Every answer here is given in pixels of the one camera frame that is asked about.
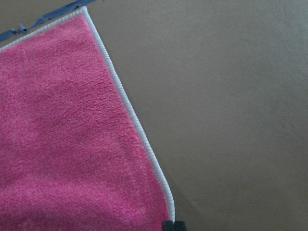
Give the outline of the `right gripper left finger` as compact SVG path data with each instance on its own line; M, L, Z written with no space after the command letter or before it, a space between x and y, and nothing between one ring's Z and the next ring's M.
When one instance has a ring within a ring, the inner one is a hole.
M174 231L174 222L172 220L163 221L162 231Z

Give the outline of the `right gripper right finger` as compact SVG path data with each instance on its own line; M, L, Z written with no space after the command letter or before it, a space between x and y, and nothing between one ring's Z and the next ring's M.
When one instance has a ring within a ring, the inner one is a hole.
M174 231L186 231L186 224L184 221L175 221L174 222Z

